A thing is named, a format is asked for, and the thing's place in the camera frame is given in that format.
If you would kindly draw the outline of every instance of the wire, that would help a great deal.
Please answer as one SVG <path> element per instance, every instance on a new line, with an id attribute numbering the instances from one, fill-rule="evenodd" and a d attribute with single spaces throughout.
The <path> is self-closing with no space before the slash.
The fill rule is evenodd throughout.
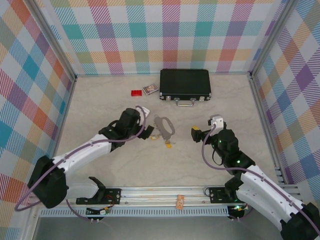
<path id="1" fill-rule="evenodd" d="M 207 188 L 203 191 L 203 193 L 204 193 L 204 195 L 206 195 L 207 197 L 210 198 L 210 196 L 206 193 L 207 189 L 209 189 L 209 187 L 207 187 Z"/>
<path id="2" fill-rule="evenodd" d="M 105 198 L 111 199 L 113 201 L 113 204 L 110 204 L 110 206 L 108 206 L 109 209 L 112 208 L 116 203 L 114 197 L 111 195 L 106 195 Z"/>
<path id="3" fill-rule="evenodd" d="M 202 143 L 202 148 L 201 148 L 201 155 L 202 158 L 205 162 L 205 164 L 207 164 L 210 168 L 214 169 L 214 170 L 226 170 L 226 171 L 232 171 L 232 170 L 238 170 L 238 171 L 245 171 L 248 172 L 250 174 L 253 174 L 255 176 L 257 176 L 258 178 L 260 178 L 262 181 L 265 181 L 270 187 L 272 187 L 278 194 L 280 194 L 287 202 L 289 202 L 295 209 L 297 209 L 302 216 L 304 216 L 308 222 L 311 224 L 311 226 L 314 228 L 314 230 L 316 231 L 316 233 L 320 236 L 320 230 L 318 229 L 318 227 L 316 226 L 316 224 L 310 219 L 310 217 L 308 217 L 308 215 L 302 211 L 294 202 L 291 202 L 290 198 L 288 198 L 284 193 L 282 193 L 276 186 L 274 186 L 269 180 L 265 179 L 263 176 L 261 176 L 260 174 L 256 173 L 255 171 L 252 171 L 250 169 L 246 169 L 243 167 L 215 167 L 212 166 L 206 159 L 205 156 L 205 145 L 206 142 L 210 136 L 210 134 L 216 129 L 217 125 L 214 124 L 213 128 L 207 133 L 207 135 L 205 136 L 203 143 Z"/>
<path id="4" fill-rule="evenodd" d="M 80 214 L 78 214 L 78 213 L 71 207 L 68 199 L 66 199 L 65 201 L 66 201 L 66 204 L 68 205 L 69 209 L 71 210 L 71 212 L 73 212 L 74 215 L 76 215 L 78 218 L 81 218 L 81 219 L 83 219 L 83 220 L 86 220 L 86 221 L 91 222 L 91 220 L 88 219 L 87 217 L 81 216 Z"/>
<path id="5" fill-rule="evenodd" d="M 78 148 L 76 148 L 75 150 L 73 150 L 72 152 L 68 153 L 63 159 L 61 159 L 60 161 L 58 161 L 55 165 L 53 165 L 52 167 L 50 167 L 33 185 L 32 187 L 20 198 L 20 200 L 17 202 L 17 204 L 15 205 L 14 207 L 14 210 L 16 212 L 21 212 L 21 211 L 24 211 L 24 210 L 27 210 L 29 208 L 32 208 L 34 207 L 35 205 L 38 205 L 39 203 L 41 203 L 41 201 L 37 201 L 37 202 L 34 202 L 28 206 L 25 206 L 23 208 L 19 208 L 19 206 L 22 204 L 22 202 L 24 200 L 27 199 L 27 197 L 32 193 L 32 191 L 39 185 L 39 183 L 47 176 L 49 175 L 57 166 L 59 166 L 60 164 L 62 164 L 63 162 L 65 162 L 68 158 L 70 158 L 72 155 L 76 154 L 77 152 L 81 151 L 82 149 L 85 149 L 87 147 L 90 147 L 92 145 L 95 145 L 95 144 L 99 144 L 99 143 L 125 143 L 125 142 L 128 142 L 128 141 L 131 141 L 135 138 L 137 138 L 142 132 L 143 130 L 145 129 L 145 126 L 146 126 L 146 113 L 144 111 L 144 109 L 141 107 L 141 106 L 135 106 L 136 108 L 139 108 L 141 109 L 142 111 L 142 114 L 143 114 L 143 123 L 142 123 L 142 126 L 141 126 L 141 129 L 138 131 L 138 133 L 136 135 L 133 135 L 132 137 L 129 137 L 127 139 L 121 139 L 121 140 L 114 140 L 114 139 L 103 139 L 103 140 L 97 140 L 97 141 L 93 141 L 92 144 L 88 143 L 88 144 L 85 144 L 85 145 L 82 145 Z"/>
<path id="6" fill-rule="evenodd" d="M 243 215 L 242 217 L 240 217 L 240 219 L 242 220 L 242 219 L 247 218 L 254 210 L 255 210 L 255 209 L 254 209 L 253 207 L 251 207 L 249 213 L 246 214 L 246 215 Z M 232 212 L 229 212 L 230 217 L 231 217 L 231 218 L 236 218 L 235 216 L 232 216 L 232 214 L 233 214 L 233 213 L 236 213 L 236 212 L 239 212 L 239 211 L 238 211 L 238 210 L 233 210 Z"/>
<path id="7" fill-rule="evenodd" d="M 222 159 L 221 159 L 221 163 L 220 163 L 220 164 L 218 164 L 218 163 L 215 161 L 215 158 L 214 158 L 215 152 L 216 152 L 216 149 L 214 148 L 214 149 L 213 149 L 213 153 L 212 153 L 212 160 L 213 160 L 213 162 L 214 162 L 215 164 L 217 164 L 218 166 L 221 166 L 224 162 L 223 162 Z"/>
<path id="8" fill-rule="evenodd" d="M 87 207 L 86 209 L 88 211 L 90 211 L 90 212 L 95 213 L 95 214 L 100 214 L 100 211 L 103 210 L 104 208 L 101 208 L 101 209 L 97 210 L 97 209 L 93 209 L 93 208 Z"/>

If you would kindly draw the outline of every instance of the plaid wall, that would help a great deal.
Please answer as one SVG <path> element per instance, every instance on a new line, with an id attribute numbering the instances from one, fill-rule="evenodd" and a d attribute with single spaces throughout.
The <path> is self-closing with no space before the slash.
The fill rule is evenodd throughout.
<path id="1" fill-rule="evenodd" d="M 280 2 L 37 1 L 76 72 L 87 75 L 158 73 L 162 68 L 247 72 L 264 22 L 271 21 L 272 6 Z"/>
<path id="2" fill-rule="evenodd" d="M 320 206 L 320 0 L 301 0 L 257 85 L 289 182 Z"/>
<path id="3" fill-rule="evenodd" d="M 23 0 L 0 0 L 0 240 L 25 221 L 14 206 L 53 153 L 71 83 Z"/>
<path id="4" fill-rule="evenodd" d="M 274 26 L 275 26 L 276 22 L 278 21 L 279 17 L 281 16 L 281 13 L 284 10 L 287 2 L 288 2 L 288 0 L 281 0 L 281 3 L 280 3 L 280 5 L 278 6 L 278 8 L 277 8 L 277 10 L 275 12 L 275 15 L 273 16 L 273 19 L 272 19 L 267 31 L 265 32 L 262 41 L 260 42 L 259 48 L 258 48 L 258 50 L 256 51 L 256 53 L 254 55 L 253 61 L 252 61 L 251 65 L 250 65 L 250 68 L 249 68 L 250 72 L 255 67 L 257 59 L 260 56 L 260 53 L 261 53 L 262 49 L 265 47 L 266 42 L 268 40 L 268 37 L 269 37 L 270 33 L 272 32 L 272 30 L 274 29 Z"/>

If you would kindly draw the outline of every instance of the marble floor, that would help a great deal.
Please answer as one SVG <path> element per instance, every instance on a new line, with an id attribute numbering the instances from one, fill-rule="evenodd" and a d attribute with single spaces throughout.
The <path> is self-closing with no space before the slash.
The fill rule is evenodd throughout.
<path id="1" fill-rule="evenodd" d="M 159 84 L 159 75 L 127 75 L 79 78 L 58 146 L 66 153 L 91 139 L 100 129 L 118 120 L 126 108 L 140 105 L 154 115 L 168 117 L 175 127 L 172 148 L 163 139 L 135 139 L 97 158 L 74 174 L 75 180 L 94 176 L 106 186 L 209 186 L 224 185 L 232 176 L 213 170 L 201 157 L 201 144 L 193 142 L 191 127 L 208 130 L 207 120 L 220 114 L 227 128 L 235 132 L 240 149 L 274 181 L 277 180 L 258 112 L 246 75 L 211 75 L 212 98 L 193 107 L 178 107 L 159 99 L 159 93 L 131 97 L 131 90 Z M 210 163 L 212 148 L 205 154 Z"/>

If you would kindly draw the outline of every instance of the orange tag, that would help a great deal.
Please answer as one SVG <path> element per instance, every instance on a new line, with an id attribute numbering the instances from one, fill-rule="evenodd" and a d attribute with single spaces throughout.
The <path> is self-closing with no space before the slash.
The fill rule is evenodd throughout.
<path id="1" fill-rule="evenodd" d="M 185 196 L 178 195 L 178 199 L 176 200 L 176 209 L 182 210 L 184 208 Z"/>

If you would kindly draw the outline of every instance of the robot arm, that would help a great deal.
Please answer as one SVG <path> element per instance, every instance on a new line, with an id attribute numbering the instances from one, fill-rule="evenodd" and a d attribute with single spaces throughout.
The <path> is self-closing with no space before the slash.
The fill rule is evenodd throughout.
<path id="1" fill-rule="evenodd" d="M 223 122 L 222 116 L 211 116 L 208 125 L 211 126 L 211 129 L 215 129 L 210 133 L 205 144 L 212 146 L 220 156 L 225 168 L 243 168 L 263 177 L 260 179 L 249 171 L 227 169 L 234 176 L 225 184 L 225 193 L 229 199 L 233 202 L 242 201 L 255 208 L 281 231 L 284 240 L 314 240 L 318 234 L 293 205 L 306 213 L 319 229 L 318 208 L 312 203 L 305 205 L 268 178 L 251 158 L 239 150 L 238 139 L 231 129 L 226 129 L 227 124 Z M 193 128 L 191 135 L 198 143 L 204 141 L 209 132 L 210 130 L 201 131 Z"/>
<path id="2" fill-rule="evenodd" d="M 150 111 L 145 107 L 142 109 L 147 117 Z M 127 139 L 139 131 L 142 132 L 137 137 L 147 139 L 154 128 L 148 126 L 147 129 L 142 130 L 143 118 L 144 115 L 140 108 L 127 108 L 122 112 L 119 120 L 102 128 L 98 134 L 76 149 L 51 159 L 47 156 L 39 158 L 31 174 L 28 187 L 31 188 L 48 169 L 62 161 L 33 190 L 33 193 L 47 208 L 54 208 L 65 199 L 102 198 L 105 186 L 95 177 L 89 177 L 90 180 L 85 183 L 72 183 L 71 175 L 96 158 L 123 146 Z"/>

